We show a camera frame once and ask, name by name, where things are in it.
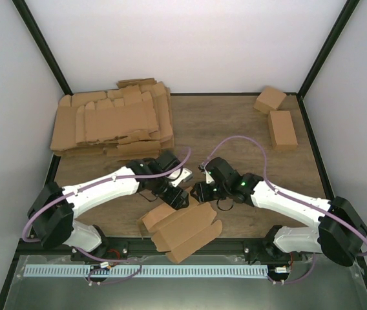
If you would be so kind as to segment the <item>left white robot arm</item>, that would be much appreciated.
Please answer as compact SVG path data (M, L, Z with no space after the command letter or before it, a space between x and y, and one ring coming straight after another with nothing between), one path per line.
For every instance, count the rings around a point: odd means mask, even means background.
M157 158L136 159L118 170L92 181L59 186L46 184L28 211L23 229L26 242L38 242L44 249L67 245L86 252L93 260L103 260L109 253L109 241L97 225L85 225L77 219L106 202L150 191L175 210L187 207L189 195L180 184L192 177L172 152Z

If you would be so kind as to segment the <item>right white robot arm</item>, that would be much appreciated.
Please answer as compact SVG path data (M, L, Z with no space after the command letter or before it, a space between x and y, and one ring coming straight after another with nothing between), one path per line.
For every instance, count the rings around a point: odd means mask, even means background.
M198 202L233 203L277 212L303 224L275 225L266 235L264 254L279 260L286 253L322 253L332 262L349 267L361 254L367 226L353 205L340 196L312 198L283 189L252 173L239 174L217 157L200 167L205 181L195 183L191 196Z

